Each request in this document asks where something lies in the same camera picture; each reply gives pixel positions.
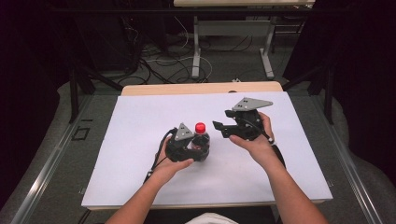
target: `desk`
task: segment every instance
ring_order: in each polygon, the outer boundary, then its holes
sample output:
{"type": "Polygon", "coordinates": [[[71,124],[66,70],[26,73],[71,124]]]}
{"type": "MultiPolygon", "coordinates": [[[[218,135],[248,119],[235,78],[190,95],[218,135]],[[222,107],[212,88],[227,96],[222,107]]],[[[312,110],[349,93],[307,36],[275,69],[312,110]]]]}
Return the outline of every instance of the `desk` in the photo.
{"type": "MultiPolygon", "coordinates": [[[[315,0],[175,0],[175,7],[275,7],[313,5],[315,0]]],[[[201,49],[200,35],[262,35],[266,36],[264,48],[260,49],[262,64],[268,79],[274,79],[273,69],[268,59],[276,17],[269,21],[198,21],[194,17],[194,58],[191,77],[199,76],[201,49]]]]}
{"type": "Polygon", "coordinates": [[[113,111],[82,206],[91,210],[122,206],[142,185],[163,135],[180,122],[191,129],[197,121],[206,123],[211,136],[208,158],[178,172],[152,208],[275,203],[260,165],[211,124],[212,120],[233,124],[224,110],[244,96],[274,102],[259,110],[273,121],[290,174],[312,201],[332,199],[288,94],[277,82],[242,82],[126,87],[113,111]]]}

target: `white paper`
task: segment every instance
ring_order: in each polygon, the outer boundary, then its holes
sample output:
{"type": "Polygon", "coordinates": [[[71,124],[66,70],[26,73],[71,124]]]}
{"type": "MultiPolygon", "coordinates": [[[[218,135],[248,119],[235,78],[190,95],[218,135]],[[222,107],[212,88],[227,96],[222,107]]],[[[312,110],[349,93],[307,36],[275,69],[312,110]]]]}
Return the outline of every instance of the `white paper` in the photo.
{"type": "Polygon", "coordinates": [[[272,101],[258,110],[272,121],[288,171],[311,200],[332,194],[286,92],[120,96],[84,195],[82,206],[121,206],[141,187],[163,136],[183,122],[206,124],[210,153],[178,172],[157,195],[155,205],[272,203],[264,170],[249,154],[223,138],[212,121],[234,125],[224,111],[243,97],[272,101]]]}

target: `person's left hand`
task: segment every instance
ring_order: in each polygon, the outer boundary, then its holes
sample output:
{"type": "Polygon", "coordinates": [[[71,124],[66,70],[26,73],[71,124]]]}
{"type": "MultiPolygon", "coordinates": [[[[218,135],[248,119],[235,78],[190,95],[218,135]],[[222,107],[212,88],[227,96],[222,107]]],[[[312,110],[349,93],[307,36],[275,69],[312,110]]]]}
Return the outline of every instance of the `person's left hand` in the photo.
{"type": "Polygon", "coordinates": [[[154,173],[151,175],[150,179],[155,179],[162,186],[166,184],[172,177],[176,174],[177,171],[180,171],[184,168],[190,166],[194,159],[188,159],[185,161],[177,161],[173,162],[166,158],[165,149],[168,144],[170,137],[166,138],[163,142],[163,148],[161,149],[160,156],[157,160],[157,167],[154,169],[154,173]]]}

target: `forearm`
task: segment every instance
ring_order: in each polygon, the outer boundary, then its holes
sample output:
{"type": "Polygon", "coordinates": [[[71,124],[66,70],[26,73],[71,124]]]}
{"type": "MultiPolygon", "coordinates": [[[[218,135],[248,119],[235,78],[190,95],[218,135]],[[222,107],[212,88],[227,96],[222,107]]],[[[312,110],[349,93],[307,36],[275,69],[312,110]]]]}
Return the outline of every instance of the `forearm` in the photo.
{"type": "Polygon", "coordinates": [[[161,186],[155,179],[150,178],[106,224],[143,223],[161,186]]]}
{"type": "Polygon", "coordinates": [[[280,162],[267,168],[276,206],[285,224],[328,223],[280,162]]]}

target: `metal bracket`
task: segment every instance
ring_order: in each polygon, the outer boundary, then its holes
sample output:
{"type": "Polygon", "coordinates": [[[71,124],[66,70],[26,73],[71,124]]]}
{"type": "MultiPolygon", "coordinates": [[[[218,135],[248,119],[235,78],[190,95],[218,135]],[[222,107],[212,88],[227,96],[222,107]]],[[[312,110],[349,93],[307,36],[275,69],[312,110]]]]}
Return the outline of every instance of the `metal bracket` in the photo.
{"type": "Polygon", "coordinates": [[[238,104],[236,104],[233,107],[233,111],[249,111],[273,104],[274,103],[270,101],[256,100],[256,99],[244,97],[244,99],[242,99],[238,104]]]}
{"type": "Polygon", "coordinates": [[[194,137],[194,133],[190,131],[190,129],[184,125],[184,123],[180,123],[180,126],[176,132],[175,141],[181,141],[191,137],[194,137]]]}

